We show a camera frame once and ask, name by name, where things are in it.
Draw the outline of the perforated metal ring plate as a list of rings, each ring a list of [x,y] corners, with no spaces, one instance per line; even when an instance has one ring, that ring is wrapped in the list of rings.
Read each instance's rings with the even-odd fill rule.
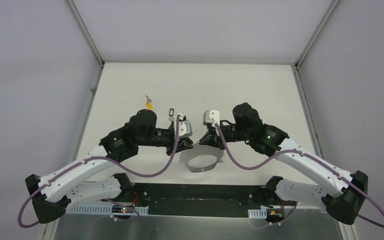
[[[191,173],[203,173],[213,170],[221,163],[224,153],[217,147],[195,144],[192,149],[184,150],[179,159]],[[193,163],[197,158],[202,158],[203,163]]]

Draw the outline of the key with black tag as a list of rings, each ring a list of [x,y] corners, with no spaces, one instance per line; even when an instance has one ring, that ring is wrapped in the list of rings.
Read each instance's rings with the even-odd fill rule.
[[[170,109],[169,109],[169,112],[168,112],[168,119],[169,119],[169,121],[171,121],[171,122],[174,121],[174,113],[175,113],[174,108],[170,108]]]

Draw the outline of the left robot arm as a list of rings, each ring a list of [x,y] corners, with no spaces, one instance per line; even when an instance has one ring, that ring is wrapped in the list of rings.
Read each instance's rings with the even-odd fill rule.
[[[62,217],[67,210],[88,201],[113,200],[127,202],[132,198],[132,184],[126,173],[141,178],[154,178],[163,174],[174,160],[176,153],[193,148],[192,125],[184,114],[171,116],[168,128],[158,128],[157,115],[142,109],[130,117],[124,126],[111,131],[84,156],[45,176],[32,174],[25,179],[29,197],[23,203],[17,217],[22,222],[28,203],[31,203],[38,224],[47,224]],[[170,157],[166,165],[156,173],[139,173],[122,165],[136,156],[141,146],[164,147]],[[114,166],[126,173],[117,173],[99,182],[87,180],[97,173]]]

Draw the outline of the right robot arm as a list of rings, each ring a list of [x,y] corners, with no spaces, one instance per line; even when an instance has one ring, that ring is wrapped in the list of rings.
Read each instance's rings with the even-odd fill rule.
[[[206,110],[203,125],[206,134],[199,145],[225,150],[231,158],[227,144],[244,142],[255,152],[268,157],[251,167],[256,170],[275,159],[312,180],[313,184],[299,183],[284,177],[273,176],[265,185],[264,200],[270,205],[280,201],[294,201],[324,208],[335,220],[354,224],[368,193],[368,176],[357,170],[349,172],[308,152],[280,128],[263,123],[259,113],[247,102],[232,110],[234,123],[223,125],[218,110]]]

